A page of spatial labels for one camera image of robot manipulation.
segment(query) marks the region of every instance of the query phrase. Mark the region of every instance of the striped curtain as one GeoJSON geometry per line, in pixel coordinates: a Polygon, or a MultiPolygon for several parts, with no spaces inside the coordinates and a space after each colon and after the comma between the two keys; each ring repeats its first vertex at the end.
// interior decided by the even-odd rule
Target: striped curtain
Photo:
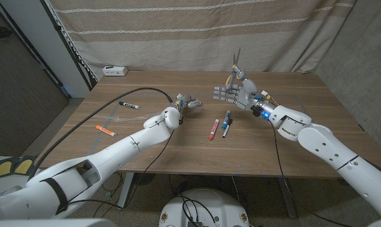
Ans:
{"type": "Polygon", "coordinates": [[[83,59],[148,71],[307,72],[355,0],[50,0],[83,59]]]}

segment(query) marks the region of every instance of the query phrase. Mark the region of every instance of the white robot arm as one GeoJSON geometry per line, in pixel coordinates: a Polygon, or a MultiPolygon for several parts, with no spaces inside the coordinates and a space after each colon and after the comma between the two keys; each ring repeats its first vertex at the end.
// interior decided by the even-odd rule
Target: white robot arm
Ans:
{"type": "Polygon", "coordinates": [[[270,121],[283,137],[298,141],[306,150],[331,165],[381,215],[380,170],[347,148],[327,127],[312,123],[308,115],[270,102],[271,98],[265,91],[262,92],[263,97],[256,95],[256,86],[251,85],[254,82],[246,78],[245,71],[233,66],[233,72],[242,75],[237,78],[244,88],[232,84],[233,80],[229,78],[225,87],[214,88],[214,99],[252,110],[256,117],[270,121]]]}
{"type": "Polygon", "coordinates": [[[160,115],[148,119],[144,129],[104,150],[58,163],[34,176],[24,189],[0,197],[0,220],[64,218],[83,205],[69,202],[89,199],[122,165],[143,150],[167,140],[182,122],[181,111],[201,103],[190,95],[160,115]]]}

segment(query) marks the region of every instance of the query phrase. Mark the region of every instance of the robot finger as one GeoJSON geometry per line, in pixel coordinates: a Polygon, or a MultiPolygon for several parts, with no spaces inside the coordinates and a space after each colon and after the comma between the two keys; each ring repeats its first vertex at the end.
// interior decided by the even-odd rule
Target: robot finger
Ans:
{"type": "Polygon", "coordinates": [[[200,107],[202,103],[199,100],[194,100],[188,103],[188,108],[200,107]]]}
{"type": "Polygon", "coordinates": [[[237,101],[233,98],[225,98],[225,97],[220,97],[220,96],[214,96],[213,97],[215,100],[219,101],[224,101],[224,102],[229,102],[229,103],[236,103],[237,101]]]}
{"type": "MultiPolygon", "coordinates": [[[[240,85],[238,85],[238,84],[233,84],[231,90],[228,91],[228,92],[230,92],[230,93],[235,93],[235,92],[238,90],[239,87],[240,87],[240,85]]],[[[224,87],[214,87],[214,90],[215,90],[215,91],[226,91],[226,88],[224,88],[224,87]]]]}
{"type": "Polygon", "coordinates": [[[214,91],[215,95],[218,96],[223,96],[225,98],[235,98],[237,94],[235,93],[230,93],[230,92],[225,92],[225,91],[214,91]]]}

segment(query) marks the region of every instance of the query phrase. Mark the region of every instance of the wooden table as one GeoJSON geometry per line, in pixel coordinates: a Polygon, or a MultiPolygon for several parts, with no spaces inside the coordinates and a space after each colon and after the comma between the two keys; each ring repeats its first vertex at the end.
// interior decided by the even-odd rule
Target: wooden table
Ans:
{"type": "MultiPolygon", "coordinates": [[[[163,154],[148,169],[149,173],[202,175],[272,176],[280,175],[273,130],[265,120],[235,105],[213,99],[213,88],[223,86],[228,72],[146,72],[131,71],[124,77],[104,76],[63,125],[46,149],[80,120],[114,97],[139,87],[159,88],[173,99],[178,93],[194,95],[203,106],[184,112],[184,123],[175,130],[163,154]],[[222,138],[221,125],[231,110],[233,124],[222,138]],[[214,120],[220,127],[212,141],[209,133],[214,120]]],[[[266,90],[280,105],[305,112],[313,122],[330,128],[347,147],[381,167],[381,151],[349,112],[316,74],[247,73],[258,90],[266,90]]],[[[169,106],[167,99],[155,91],[139,91],[122,101],[140,109],[109,105],[98,115],[130,119],[161,112],[169,106]]],[[[144,120],[112,122],[90,119],[67,137],[40,166],[47,168],[71,158],[96,153],[143,128],[144,120]],[[105,126],[117,133],[108,136],[95,129],[105,126]]],[[[155,159],[165,143],[143,151],[120,170],[141,172],[155,159]]],[[[321,159],[278,134],[278,148],[287,177],[336,178],[339,175],[321,159]]]]}

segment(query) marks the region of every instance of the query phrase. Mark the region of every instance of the white device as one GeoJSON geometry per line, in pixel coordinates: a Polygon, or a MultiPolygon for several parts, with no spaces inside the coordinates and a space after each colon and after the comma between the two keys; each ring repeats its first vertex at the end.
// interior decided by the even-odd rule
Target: white device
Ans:
{"type": "Polygon", "coordinates": [[[105,66],[102,71],[106,76],[125,76],[127,73],[127,67],[105,66]]]}

